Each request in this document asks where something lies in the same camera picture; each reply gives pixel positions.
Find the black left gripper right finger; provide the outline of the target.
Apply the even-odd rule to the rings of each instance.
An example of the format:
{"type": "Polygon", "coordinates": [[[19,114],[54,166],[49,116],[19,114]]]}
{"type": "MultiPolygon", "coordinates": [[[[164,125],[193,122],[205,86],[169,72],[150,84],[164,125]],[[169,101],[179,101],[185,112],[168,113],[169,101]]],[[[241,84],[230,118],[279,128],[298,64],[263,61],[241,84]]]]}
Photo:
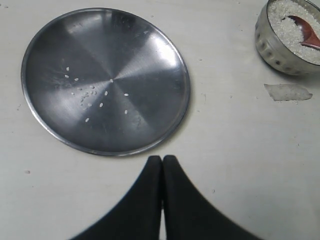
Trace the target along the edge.
{"type": "Polygon", "coordinates": [[[211,205],[174,155],[166,155],[162,165],[162,201],[168,240],[259,239],[211,205]]]}

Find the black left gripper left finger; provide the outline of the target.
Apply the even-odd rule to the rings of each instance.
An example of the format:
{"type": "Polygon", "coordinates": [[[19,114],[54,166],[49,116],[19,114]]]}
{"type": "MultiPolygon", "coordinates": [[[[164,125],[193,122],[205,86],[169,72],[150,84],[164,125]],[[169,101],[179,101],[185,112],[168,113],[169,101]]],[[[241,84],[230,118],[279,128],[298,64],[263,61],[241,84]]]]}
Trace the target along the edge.
{"type": "Polygon", "coordinates": [[[74,240],[158,240],[162,215],[160,156],[150,156],[125,196],[74,240]]]}

